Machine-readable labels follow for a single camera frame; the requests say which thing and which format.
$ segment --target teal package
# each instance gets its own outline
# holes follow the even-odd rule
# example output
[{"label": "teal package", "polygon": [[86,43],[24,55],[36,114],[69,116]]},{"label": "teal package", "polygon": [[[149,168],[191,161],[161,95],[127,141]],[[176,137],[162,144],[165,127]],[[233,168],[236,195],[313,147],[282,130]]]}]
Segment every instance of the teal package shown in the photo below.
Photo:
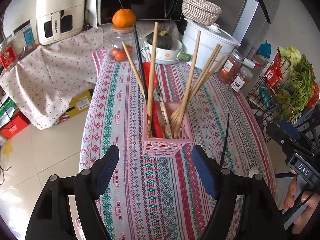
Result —
[{"label": "teal package", "polygon": [[23,32],[23,35],[24,35],[24,39],[26,41],[26,45],[27,46],[32,45],[33,43],[35,43],[35,39],[33,38],[33,33],[32,33],[31,27],[26,29]]}]

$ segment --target jar label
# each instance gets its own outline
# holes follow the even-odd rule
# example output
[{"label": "jar label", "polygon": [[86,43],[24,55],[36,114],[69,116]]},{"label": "jar label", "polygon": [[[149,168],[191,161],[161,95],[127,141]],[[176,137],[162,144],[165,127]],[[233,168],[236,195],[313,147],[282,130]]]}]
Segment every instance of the jar label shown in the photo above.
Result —
[{"label": "jar label", "polygon": [[236,79],[233,81],[233,83],[231,84],[231,87],[238,92],[240,90],[240,88],[243,87],[243,85],[245,84],[245,82],[239,77],[239,75],[237,75]]},{"label": "jar label", "polygon": [[227,60],[226,63],[224,64],[223,68],[224,68],[227,72],[229,72],[229,71],[231,70],[232,66],[233,66],[233,64],[232,64],[230,61]]},{"label": "jar label", "polygon": [[0,60],[4,68],[10,66],[10,64],[16,60],[12,46],[7,47],[7,49],[2,52]]}]

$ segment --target white air fryer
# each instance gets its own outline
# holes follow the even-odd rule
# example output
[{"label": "white air fryer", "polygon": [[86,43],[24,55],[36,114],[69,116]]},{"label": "white air fryer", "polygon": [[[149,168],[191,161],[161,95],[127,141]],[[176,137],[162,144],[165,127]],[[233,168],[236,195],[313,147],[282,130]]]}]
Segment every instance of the white air fryer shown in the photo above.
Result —
[{"label": "white air fryer", "polygon": [[84,0],[37,0],[38,41],[47,45],[74,36],[84,25]]}]

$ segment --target yellow stain on floor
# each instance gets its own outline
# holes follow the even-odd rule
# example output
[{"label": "yellow stain on floor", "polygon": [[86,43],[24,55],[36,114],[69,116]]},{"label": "yellow stain on floor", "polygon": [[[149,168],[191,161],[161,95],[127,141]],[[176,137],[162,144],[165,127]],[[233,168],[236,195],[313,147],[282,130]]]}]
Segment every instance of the yellow stain on floor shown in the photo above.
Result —
[{"label": "yellow stain on floor", "polygon": [[4,144],[3,154],[7,157],[7,161],[9,160],[9,155],[13,151],[13,147],[11,145],[11,139],[7,140]]}]

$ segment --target floral tablecloth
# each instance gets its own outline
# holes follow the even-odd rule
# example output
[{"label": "floral tablecloth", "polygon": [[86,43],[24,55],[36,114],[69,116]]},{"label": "floral tablecloth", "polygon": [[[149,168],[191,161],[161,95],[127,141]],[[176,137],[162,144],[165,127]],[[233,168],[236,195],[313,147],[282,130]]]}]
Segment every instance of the floral tablecloth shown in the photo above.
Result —
[{"label": "floral tablecloth", "polygon": [[[110,145],[120,159],[98,210],[112,239],[199,239],[215,201],[206,194],[191,153],[200,144],[209,157],[220,159],[230,113],[224,166],[237,175],[259,173],[276,195],[269,154],[261,130],[242,94],[234,96],[212,76],[188,105],[194,142],[174,157],[142,157],[143,97],[129,63],[104,51],[95,55],[100,69],[86,120],[79,170],[90,168]],[[157,65],[166,101],[181,102],[190,66]],[[196,69],[194,80],[200,70]],[[237,202],[228,239],[235,236],[242,198]]]}]

